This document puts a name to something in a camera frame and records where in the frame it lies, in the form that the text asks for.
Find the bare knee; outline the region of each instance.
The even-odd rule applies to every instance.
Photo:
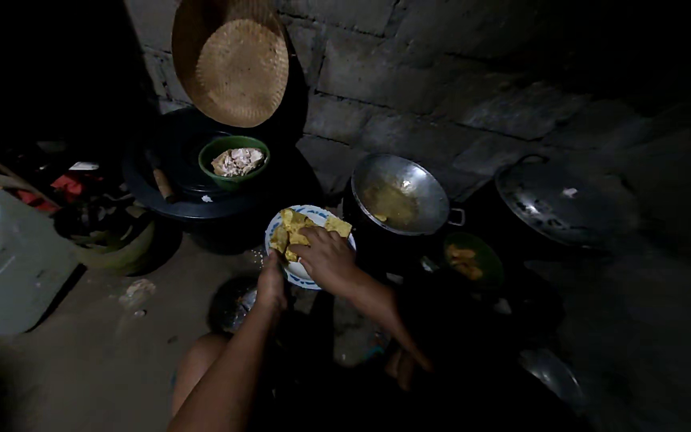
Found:
[[[207,369],[223,353],[228,344],[228,338],[222,334],[205,334],[197,339],[178,365],[178,375],[172,396],[172,415],[178,413],[180,406],[186,401]]]

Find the bamboo basket lid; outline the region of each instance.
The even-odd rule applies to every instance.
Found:
[[[183,0],[172,57],[194,105],[241,128],[274,114],[290,72],[283,25],[267,0]]]

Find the wooden handle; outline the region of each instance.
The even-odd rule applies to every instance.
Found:
[[[172,192],[170,182],[167,180],[167,176],[164,175],[163,171],[158,168],[154,168],[154,180],[156,180],[156,185],[159,187],[161,198],[164,198],[164,201],[172,204],[178,200],[178,197],[176,197],[175,193]]]

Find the hand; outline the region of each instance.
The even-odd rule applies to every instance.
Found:
[[[284,296],[284,275],[280,267],[281,257],[278,250],[270,249],[263,260],[263,270],[257,278],[257,298],[255,305],[287,309],[287,298]]]
[[[290,250],[300,256],[300,263],[308,275],[332,294],[349,297],[350,287],[360,274],[356,267],[355,253],[348,240],[335,231],[324,228],[301,228],[310,246],[290,245]]]

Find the white container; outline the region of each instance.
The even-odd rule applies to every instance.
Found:
[[[0,334],[36,325],[77,265],[49,218],[0,191]]]

